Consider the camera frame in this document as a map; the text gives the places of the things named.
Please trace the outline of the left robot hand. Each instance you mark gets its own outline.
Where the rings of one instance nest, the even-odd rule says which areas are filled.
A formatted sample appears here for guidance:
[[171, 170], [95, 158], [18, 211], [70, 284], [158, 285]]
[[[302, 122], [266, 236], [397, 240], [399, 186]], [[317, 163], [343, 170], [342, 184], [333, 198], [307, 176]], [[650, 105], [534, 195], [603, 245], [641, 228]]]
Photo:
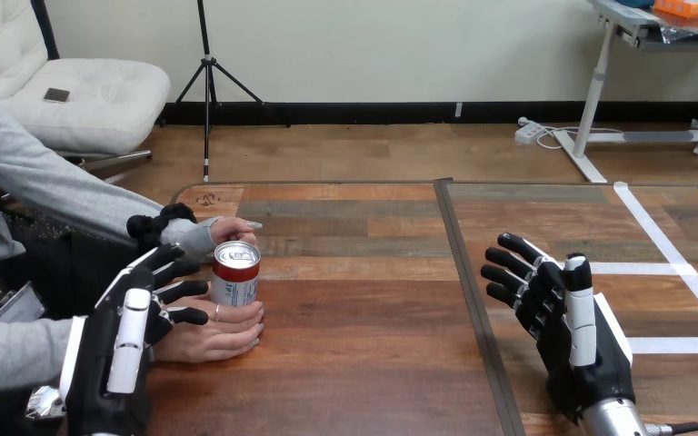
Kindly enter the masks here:
[[127, 264], [90, 315], [72, 320], [58, 387], [68, 434], [145, 434], [153, 346], [178, 323], [209, 320], [197, 309], [168, 306], [207, 291], [205, 282], [187, 278], [199, 269], [179, 245], [160, 245]]

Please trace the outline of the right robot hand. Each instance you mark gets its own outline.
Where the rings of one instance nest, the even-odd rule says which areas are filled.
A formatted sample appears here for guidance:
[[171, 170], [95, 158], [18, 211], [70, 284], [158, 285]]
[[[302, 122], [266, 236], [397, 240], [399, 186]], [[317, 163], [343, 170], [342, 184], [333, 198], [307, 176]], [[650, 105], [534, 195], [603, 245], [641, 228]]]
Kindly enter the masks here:
[[635, 400], [630, 359], [594, 301], [583, 253], [559, 263], [523, 237], [501, 233], [485, 260], [486, 292], [512, 309], [535, 340], [556, 410], [579, 423], [598, 402]]

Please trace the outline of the person's hand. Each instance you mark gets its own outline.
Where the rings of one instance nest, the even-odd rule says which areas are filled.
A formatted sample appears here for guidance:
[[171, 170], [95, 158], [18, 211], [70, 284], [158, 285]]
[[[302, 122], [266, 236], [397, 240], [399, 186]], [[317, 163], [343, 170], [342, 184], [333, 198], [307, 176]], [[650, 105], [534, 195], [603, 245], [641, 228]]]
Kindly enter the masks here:
[[239, 217], [219, 217], [209, 227], [210, 235], [216, 245], [229, 241], [242, 241], [256, 245], [255, 232], [263, 225]]
[[218, 305], [199, 297], [186, 297], [169, 305], [190, 307], [205, 312], [204, 325], [178, 323], [154, 347], [159, 362], [218, 362], [251, 351], [264, 330], [264, 304], [260, 301], [245, 306]]

